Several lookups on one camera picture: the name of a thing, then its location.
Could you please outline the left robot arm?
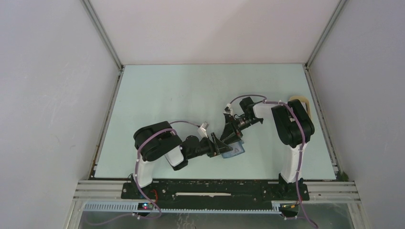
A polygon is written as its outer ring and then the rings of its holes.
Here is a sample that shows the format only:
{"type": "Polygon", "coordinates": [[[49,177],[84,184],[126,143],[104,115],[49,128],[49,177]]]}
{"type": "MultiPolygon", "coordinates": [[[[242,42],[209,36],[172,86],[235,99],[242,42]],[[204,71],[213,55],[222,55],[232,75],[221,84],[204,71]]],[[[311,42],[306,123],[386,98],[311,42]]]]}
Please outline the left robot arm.
{"type": "Polygon", "coordinates": [[[141,199],[150,195],[152,175],[159,158],[165,157],[173,170],[177,171],[186,167],[190,159],[203,155],[215,157],[233,151],[214,133],[202,139],[190,135],[182,140],[167,121],[142,127],[134,133],[133,138],[137,160],[132,192],[141,199]]]}

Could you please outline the beige oval tray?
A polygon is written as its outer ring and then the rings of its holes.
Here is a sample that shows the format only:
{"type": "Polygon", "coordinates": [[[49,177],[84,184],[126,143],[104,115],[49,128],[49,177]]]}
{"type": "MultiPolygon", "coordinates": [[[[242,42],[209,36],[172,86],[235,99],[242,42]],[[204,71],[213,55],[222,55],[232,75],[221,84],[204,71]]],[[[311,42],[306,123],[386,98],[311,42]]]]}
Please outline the beige oval tray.
{"type": "Polygon", "coordinates": [[[296,100],[296,99],[301,102],[301,104],[303,105],[304,109],[306,110],[309,118],[312,119],[309,99],[304,97],[304,96],[300,96],[300,95],[294,95],[294,96],[289,98],[290,101],[296,100]]]}

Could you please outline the blue card holder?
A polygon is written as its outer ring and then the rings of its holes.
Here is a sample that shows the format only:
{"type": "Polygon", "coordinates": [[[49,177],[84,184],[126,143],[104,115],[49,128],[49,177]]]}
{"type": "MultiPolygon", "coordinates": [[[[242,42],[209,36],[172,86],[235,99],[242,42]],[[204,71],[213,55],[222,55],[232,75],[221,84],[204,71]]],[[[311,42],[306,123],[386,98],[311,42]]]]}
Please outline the blue card holder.
{"type": "Polygon", "coordinates": [[[245,149],[243,147],[244,141],[238,141],[235,143],[231,143],[229,146],[232,148],[231,151],[225,152],[222,154],[222,158],[228,159],[232,158],[234,156],[238,156],[240,154],[243,154],[245,152],[245,149]]]}

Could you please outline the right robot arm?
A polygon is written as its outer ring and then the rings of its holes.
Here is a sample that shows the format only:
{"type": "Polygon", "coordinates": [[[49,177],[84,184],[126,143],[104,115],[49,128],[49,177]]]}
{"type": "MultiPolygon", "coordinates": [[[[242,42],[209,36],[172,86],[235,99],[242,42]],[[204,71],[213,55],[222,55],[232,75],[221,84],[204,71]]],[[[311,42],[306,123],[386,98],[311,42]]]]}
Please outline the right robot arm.
{"type": "Polygon", "coordinates": [[[309,100],[303,96],[293,96],[287,103],[268,101],[263,95],[261,101],[254,102],[254,95],[239,96],[243,114],[237,116],[230,102],[224,109],[225,126],[220,137],[226,144],[241,141],[242,131],[265,118],[273,117],[277,134],[290,152],[285,154],[280,176],[284,183],[278,185],[278,194],[283,199],[291,199],[297,193],[294,184],[302,178],[301,167],[305,148],[315,132],[311,119],[309,100]]]}

